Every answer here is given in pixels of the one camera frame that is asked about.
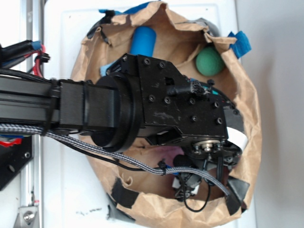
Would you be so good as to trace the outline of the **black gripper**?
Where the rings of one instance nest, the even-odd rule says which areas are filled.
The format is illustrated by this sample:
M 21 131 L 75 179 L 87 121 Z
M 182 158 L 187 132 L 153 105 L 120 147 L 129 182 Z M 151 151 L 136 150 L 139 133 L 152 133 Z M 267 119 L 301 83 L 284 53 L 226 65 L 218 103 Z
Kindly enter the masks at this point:
M 196 160 L 235 166 L 243 147 L 232 131 L 244 133 L 235 104 L 212 82 L 187 78 L 165 60 L 125 54 L 108 76 L 138 80 L 143 125 L 139 136 L 152 145 L 179 146 Z

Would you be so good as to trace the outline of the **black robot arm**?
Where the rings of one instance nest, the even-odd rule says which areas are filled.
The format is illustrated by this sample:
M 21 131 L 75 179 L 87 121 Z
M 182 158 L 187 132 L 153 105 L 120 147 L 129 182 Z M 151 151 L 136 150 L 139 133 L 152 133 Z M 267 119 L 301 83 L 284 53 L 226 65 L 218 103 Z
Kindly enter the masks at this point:
M 108 152 L 123 152 L 137 138 L 152 146 L 179 146 L 196 160 L 234 166 L 247 144 L 243 120 L 212 84 L 182 75 L 165 60 L 126 54 L 96 83 L 47 80 L 0 71 L 0 123 L 24 130 L 8 135 L 79 133 Z

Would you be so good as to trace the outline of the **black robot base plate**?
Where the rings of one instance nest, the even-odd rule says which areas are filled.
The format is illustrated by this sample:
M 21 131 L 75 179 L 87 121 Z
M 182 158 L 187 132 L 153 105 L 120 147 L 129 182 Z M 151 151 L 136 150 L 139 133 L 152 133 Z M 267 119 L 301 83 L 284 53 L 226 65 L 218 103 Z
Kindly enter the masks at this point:
M 0 190 L 33 159 L 32 137 L 0 139 Z

